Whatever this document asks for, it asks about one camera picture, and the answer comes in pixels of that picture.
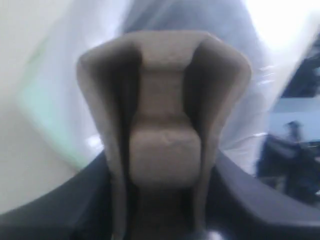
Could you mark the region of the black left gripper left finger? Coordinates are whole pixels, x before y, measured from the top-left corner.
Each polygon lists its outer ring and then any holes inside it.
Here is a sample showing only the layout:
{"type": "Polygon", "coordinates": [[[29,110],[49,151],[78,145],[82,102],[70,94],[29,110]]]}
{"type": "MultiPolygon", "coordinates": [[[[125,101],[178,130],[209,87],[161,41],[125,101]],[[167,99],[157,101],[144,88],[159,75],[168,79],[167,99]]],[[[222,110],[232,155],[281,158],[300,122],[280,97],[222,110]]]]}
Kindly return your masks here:
{"type": "Polygon", "coordinates": [[[109,240],[111,183],[100,153],[51,192],[0,216],[2,240],[109,240]]]}

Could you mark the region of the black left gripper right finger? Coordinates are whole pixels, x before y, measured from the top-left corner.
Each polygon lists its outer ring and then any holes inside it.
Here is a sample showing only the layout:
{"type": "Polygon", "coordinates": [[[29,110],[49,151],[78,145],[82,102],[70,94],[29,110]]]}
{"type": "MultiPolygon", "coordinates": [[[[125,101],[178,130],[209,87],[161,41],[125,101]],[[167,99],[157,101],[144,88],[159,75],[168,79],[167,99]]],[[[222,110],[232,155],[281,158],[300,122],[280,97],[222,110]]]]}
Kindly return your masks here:
{"type": "Polygon", "coordinates": [[[206,198],[208,230],[231,240],[318,240],[320,211],[244,172],[222,152],[216,155],[206,198]]]}

